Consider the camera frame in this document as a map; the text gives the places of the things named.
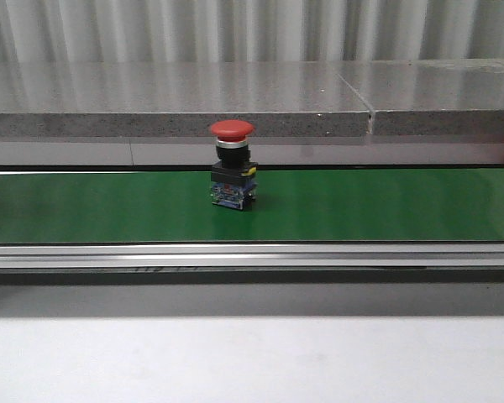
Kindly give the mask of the grey stone countertop slab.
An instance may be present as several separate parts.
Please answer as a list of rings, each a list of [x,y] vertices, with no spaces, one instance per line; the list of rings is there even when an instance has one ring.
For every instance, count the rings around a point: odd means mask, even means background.
[[[504,60],[0,63],[0,139],[504,142]]]

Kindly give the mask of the red mushroom push button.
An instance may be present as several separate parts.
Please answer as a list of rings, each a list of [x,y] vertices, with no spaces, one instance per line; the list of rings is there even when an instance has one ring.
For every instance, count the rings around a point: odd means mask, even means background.
[[[243,120],[214,123],[218,162],[211,168],[212,204],[243,211],[255,200],[258,163],[250,160],[248,136],[255,127]]]

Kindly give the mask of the green conveyor belt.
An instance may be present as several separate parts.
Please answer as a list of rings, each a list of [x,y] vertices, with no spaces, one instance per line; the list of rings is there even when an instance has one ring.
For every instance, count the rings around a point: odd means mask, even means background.
[[[247,211],[206,171],[0,175],[0,243],[504,242],[504,169],[263,170]]]

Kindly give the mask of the white pleated curtain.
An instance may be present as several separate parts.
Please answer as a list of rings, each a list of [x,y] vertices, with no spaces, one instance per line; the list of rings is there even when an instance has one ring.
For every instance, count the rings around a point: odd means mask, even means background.
[[[504,58],[504,1],[0,1],[0,61]]]

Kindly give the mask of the aluminium conveyor frame rail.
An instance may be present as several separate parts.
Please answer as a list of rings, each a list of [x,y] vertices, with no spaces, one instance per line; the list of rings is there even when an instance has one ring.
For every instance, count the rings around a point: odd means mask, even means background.
[[[0,245],[0,285],[504,283],[504,242]]]

